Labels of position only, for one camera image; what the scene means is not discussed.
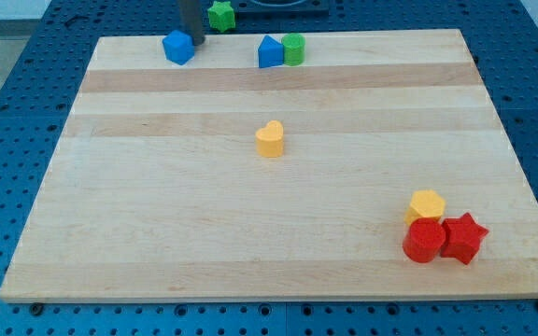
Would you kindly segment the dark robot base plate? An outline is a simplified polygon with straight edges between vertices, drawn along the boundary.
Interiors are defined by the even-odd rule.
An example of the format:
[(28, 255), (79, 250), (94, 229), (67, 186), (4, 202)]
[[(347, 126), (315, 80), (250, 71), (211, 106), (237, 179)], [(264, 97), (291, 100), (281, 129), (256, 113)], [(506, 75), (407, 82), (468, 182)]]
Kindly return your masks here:
[(231, 0), (240, 15), (326, 14), (329, 0)]

